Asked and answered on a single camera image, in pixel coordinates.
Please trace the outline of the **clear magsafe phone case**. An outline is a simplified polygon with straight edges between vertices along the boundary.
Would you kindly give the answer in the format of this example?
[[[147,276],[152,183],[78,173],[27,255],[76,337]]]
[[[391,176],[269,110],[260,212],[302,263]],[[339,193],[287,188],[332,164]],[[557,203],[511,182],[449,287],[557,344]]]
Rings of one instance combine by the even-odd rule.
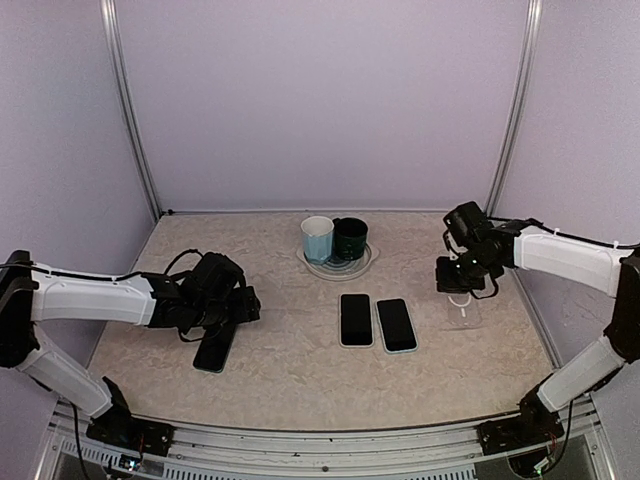
[[[446,296],[446,330],[475,330],[483,325],[478,301],[471,294]]]

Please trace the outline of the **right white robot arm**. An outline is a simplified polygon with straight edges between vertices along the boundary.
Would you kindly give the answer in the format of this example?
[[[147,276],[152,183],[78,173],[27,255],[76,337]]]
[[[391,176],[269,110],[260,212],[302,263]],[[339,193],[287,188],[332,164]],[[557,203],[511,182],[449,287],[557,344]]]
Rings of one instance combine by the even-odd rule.
[[[574,281],[614,299],[603,334],[522,399],[526,409],[511,433],[535,442],[555,413],[581,394],[639,359],[639,250],[598,244],[552,232],[538,222],[493,224],[484,216],[446,216],[448,255],[436,261],[436,289],[448,295],[478,296],[508,269],[539,271]]]

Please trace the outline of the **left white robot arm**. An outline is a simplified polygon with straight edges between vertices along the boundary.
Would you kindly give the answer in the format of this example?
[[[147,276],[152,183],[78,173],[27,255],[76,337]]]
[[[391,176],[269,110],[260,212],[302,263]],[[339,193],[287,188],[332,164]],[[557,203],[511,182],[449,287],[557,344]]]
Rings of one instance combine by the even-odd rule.
[[[242,268],[213,252],[181,272],[136,271],[104,276],[54,270],[16,250],[1,266],[1,365],[60,394],[121,445],[133,443],[140,424],[119,387],[98,379],[39,328],[49,320],[120,322],[149,329],[194,328],[202,348],[224,330],[260,317],[260,301]]]

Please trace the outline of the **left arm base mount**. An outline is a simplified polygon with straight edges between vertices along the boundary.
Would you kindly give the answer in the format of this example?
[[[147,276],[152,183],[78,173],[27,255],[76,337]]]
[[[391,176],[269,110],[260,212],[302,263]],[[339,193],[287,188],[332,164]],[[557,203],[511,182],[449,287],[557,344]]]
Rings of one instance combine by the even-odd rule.
[[[111,446],[166,457],[174,432],[169,424],[132,418],[124,424],[93,422],[86,436]]]

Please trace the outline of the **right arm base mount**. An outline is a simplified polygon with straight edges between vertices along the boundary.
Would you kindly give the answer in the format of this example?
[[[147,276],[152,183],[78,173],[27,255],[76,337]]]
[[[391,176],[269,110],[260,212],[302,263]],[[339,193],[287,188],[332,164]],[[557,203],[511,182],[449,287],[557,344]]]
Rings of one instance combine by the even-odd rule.
[[[514,417],[486,421],[476,427],[484,455],[493,455],[561,438],[564,428],[557,413],[521,412]]]

